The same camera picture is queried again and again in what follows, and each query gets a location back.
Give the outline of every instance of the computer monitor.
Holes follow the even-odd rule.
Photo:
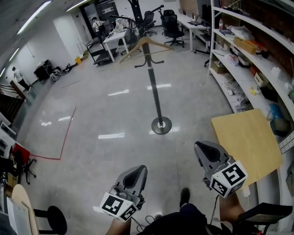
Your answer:
[[[109,20],[103,22],[103,25],[107,34],[110,34],[113,31],[112,23]]]

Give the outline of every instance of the stool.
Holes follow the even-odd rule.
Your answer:
[[[52,228],[52,230],[39,230],[40,234],[66,234],[68,225],[63,213],[57,207],[51,206],[47,211],[34,209],[34,212],[36,217],[47,218]]]

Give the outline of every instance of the polished floor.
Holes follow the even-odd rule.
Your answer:
[[[156,31],[153,40],[169,40],[161,28]],[[196,39],[194,48],[203,45]],[[37,155],[37,178],[31,178],[31,185],[23,183],[33,207],[58,206],[67,219],[68,234],[105,234],[112,219],[97,207],[118,175],[140,164],[148,168],[142,193],[146,203],[135,215],[140,223],[146,224],[147,215],[178,211],[185,186],[191,189],[191,202],[210,220],[216,195],[201,181],[204,172],[193,146],[197,140],[217,141],[211,118],[232,110],[203,66],[208,56],[191,53],[189,40],[185,48],[174,49],[153,55],[154,61],[165,61],[154,65],[154,71],[162,85],[162,114],[173,125],[168,134],[151,130],[156,109],[147,67],[134,68],[144,62],[143,57],[134,59],[137,53],[121,64],[118,56],[114,64],[98,67],[89,57],[75,67],[51,87],[19,140]],[[39,219],[38,225],[48,226]],[[137,233],[135,224],[132,232]]]

